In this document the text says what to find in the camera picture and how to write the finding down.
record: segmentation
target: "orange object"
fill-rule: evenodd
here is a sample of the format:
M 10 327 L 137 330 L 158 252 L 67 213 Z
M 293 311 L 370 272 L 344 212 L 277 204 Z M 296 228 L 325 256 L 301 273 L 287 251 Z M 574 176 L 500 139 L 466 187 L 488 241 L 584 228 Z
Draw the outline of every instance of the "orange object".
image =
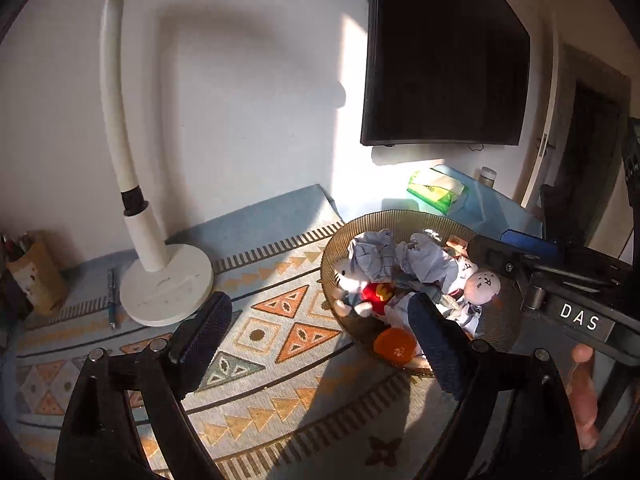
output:
M 401 328 L 387 328 L 373 342 L 373 351 L 396 365 L 405 365 L 415 353 L 414 336 Z

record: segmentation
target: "human hand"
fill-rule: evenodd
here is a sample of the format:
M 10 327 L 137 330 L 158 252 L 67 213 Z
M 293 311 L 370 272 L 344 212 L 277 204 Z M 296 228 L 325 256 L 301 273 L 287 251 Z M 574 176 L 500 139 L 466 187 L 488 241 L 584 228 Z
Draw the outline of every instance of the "human hand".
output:
M 598 414 L 598 397 L 591 379 L 593 348 L 579 344 L 574 347 L 571 356 L 575 365 L 566 394 L 574 413 L 580 449 L 591 449 L 600 438 L 600 432 L 594 426 Z

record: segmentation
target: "lamp base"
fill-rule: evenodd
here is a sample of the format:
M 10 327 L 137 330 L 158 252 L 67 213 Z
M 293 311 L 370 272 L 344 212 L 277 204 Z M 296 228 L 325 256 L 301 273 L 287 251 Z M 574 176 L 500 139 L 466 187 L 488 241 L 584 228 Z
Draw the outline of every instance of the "lamp base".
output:
M 207 299 L 213 285 L 209 257 L 197 247 L 167 246 L 169 264 L 146 272 L 136 260 L 120 283 L 120 303 L 131 319 L 147 326 L 178 323 Z

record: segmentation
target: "woven basket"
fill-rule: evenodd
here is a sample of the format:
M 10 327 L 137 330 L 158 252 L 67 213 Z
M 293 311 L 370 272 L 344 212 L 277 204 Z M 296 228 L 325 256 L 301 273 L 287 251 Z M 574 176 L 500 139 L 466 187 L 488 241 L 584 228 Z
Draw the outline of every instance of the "woven basket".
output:
M 335 313 L 335 300 L 332 292 L 337 288 L 335 262 L 348 256 L 349 242 L 363 232 L 377 232 L 382 229 L 391 230 L 394 233 L 396 243 L 403 240 L 409 241 L 412 234 L 431 229 L 440 235 L 442 246 L 446 244 L 451 235 L 459 236 L 465 240 L 471 240 L 475 235 L 471 229 L 449 218 L 419 211 L 389 210 L 356 218 L 341 227 L 331 238 L 322 254 L 322 291 L 338 323 L 351 337 L 373 354 L 373 342 L 387 327 L 379 319 L 373 317 L 351 319 L 338 316 Z M 496 350 L 508 351 L 520 331 L 519 306 L 522 298 L 506 278 L 500 281 L 502 284 L 500 294 L 483 307 L 476 332 L 491 343 Z M 433 375 L 428 368 L 405 367 L 404 369 L 415 375 Z

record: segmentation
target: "wall-mounted tv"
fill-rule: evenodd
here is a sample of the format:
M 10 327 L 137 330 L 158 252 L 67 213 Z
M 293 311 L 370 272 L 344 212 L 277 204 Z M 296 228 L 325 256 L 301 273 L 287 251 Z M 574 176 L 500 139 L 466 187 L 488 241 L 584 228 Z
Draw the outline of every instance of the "wall-mounted tv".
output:
M 360 142 L 517 145 L 529 43 L 506 0 L 369 0 Z

